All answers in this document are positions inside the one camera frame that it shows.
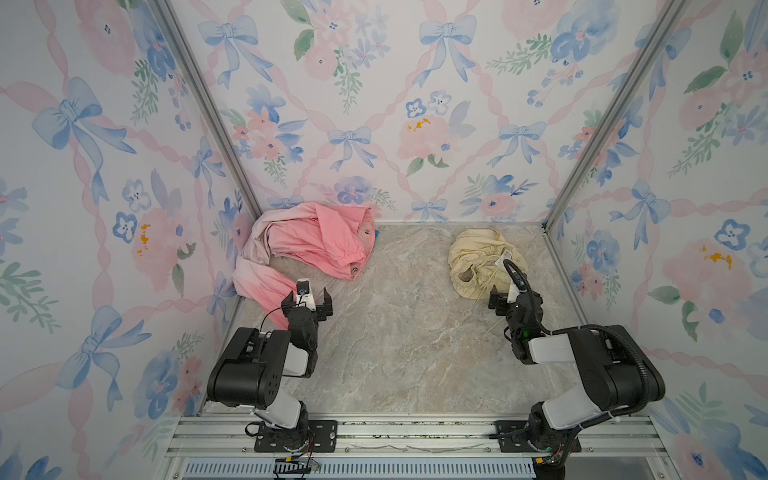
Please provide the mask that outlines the beige cloth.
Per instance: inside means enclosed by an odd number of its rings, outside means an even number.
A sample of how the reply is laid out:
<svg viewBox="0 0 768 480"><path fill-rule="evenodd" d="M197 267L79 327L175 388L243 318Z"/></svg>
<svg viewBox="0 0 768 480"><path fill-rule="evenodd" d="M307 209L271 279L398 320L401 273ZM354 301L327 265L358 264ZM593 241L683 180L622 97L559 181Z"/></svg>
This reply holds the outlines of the beige cloth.
<svg viewBox="0 0 768 480"><path fill-rule="evenodd" d="M493 286L507 291L511 279L503 262L510 260L523 272L528 264L521 252L497 230L468 229L449 248L450 280L455 292L470 300L488 299Z"/></svg>

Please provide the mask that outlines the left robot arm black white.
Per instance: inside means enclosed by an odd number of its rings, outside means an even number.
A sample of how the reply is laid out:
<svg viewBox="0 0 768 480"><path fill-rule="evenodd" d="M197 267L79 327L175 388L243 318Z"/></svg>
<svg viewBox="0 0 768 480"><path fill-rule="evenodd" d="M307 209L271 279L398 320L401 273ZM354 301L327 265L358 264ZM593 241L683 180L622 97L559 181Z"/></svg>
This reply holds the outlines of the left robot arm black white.
<svg viewBox="0 0 768 480"><path fill-rule="evenodd" d="M304 402L281 389L282 379L309 378L318 361L319 324L333 315L332 297L316 303L302 280L279 308L285 330L240 327L215 364L207 384L209 400L227 407L249 407L258 418L245 427L257 453L309 455L332 453L338 422L312 420Z"/></svg>

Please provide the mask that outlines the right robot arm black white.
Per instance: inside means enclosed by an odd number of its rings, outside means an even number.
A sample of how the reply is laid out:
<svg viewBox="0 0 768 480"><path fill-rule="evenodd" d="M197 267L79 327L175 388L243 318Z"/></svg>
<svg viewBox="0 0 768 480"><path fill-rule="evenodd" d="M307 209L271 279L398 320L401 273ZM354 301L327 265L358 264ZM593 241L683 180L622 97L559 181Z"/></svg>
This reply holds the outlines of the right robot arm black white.
<svg viewBox="0 0 768 480"><path fill-rule="evenodd" d="M620 326L582 325L550 334L539 325L543 300L526 290L511 301L493 288L488 308L507 322L504 337L524 365L573 364L579 383L531 407L528 419L497 421L490 435L503 452L530 452L541 467L564 466L584 430L633 415L665 396L659 371Z"/></svg>

